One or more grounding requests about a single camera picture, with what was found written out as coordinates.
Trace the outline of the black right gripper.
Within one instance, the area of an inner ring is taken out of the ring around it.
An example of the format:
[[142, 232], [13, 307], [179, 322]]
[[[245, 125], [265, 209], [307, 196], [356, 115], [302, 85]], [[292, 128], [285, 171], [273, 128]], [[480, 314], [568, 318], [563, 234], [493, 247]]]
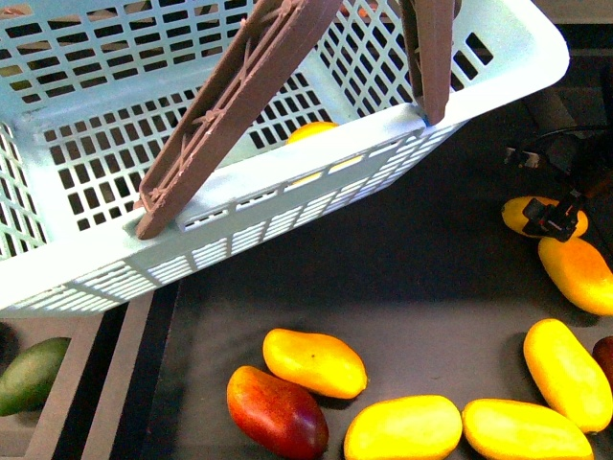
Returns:
[[567, 241], [586, 202], [612, 191], [612, 126], [570, 126], [542, 133], [508, 148], [505, 162], [556, 173], [565, 195], [557, 204], [531, 199], [522, 210], [528, 220], [523, 231]]

